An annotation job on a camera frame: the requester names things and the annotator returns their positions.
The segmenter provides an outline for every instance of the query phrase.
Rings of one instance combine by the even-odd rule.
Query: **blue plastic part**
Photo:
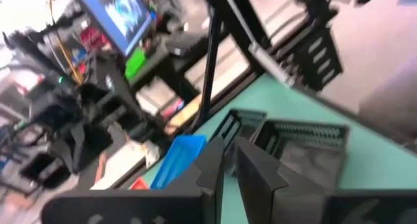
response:
[[[152,181],[151,189],[163,189],[198,157],[206,145],[204,135],[180,135],[175,138]]]

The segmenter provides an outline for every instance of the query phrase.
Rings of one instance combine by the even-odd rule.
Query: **red object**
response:
[[[106,36],[91,25],[79,34],[79,38],[87,51],[100,49],[109,43]]]
[[[84,74],[84,72],[85,72],[85,65],[84,65],[84,64],[79,64],[79,65],[78,65],[78,71],[79,71],[81,74]]]
[[[161,112],[161,116],[164,119],[168,119],[170,116],[172,116],[175,113],[177,113],[177,111],[181,110],[183,106],[184,106],[184,102],[182,100],[177,100],[174,104],[171,104],[170,106],[168,106],[167,108],[165,108]]]
[[[130,189],[149,189],[148,185],[142,178],[136,179],[136,181],[130,186]]]

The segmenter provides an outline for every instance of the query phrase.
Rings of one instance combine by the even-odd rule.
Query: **black plastic bin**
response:
[[[344,125],[268,120],[253,142],[292,170],[333,188],[343,167],[348,136]]]
[[[236,136],[241,136],[251,141],[257,135],[265,120],[265,112],[231,109],[216,131],[214,131],[211,139],[219,135],[224,140],[223,164],[227,174],[232,175],[235,172],[235,146],[233,139]]]

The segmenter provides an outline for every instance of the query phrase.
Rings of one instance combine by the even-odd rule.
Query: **green tabletop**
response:
[[[346,124],[351,132],[340,188],[417,188],[416,158],[391,140],[306,95],[263,75],[207,121],[196,134],[207,139],[232,108],[266,111],[270,119]],[[151,184],[160,163],[143,176]],[[222,223],[247,223],[236,178],[225,176]]]

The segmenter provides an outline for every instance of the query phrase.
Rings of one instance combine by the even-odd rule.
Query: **computer monitor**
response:
[[[125,57],[131,55],[152,25],[152,17],[144,0],[78,1]]]

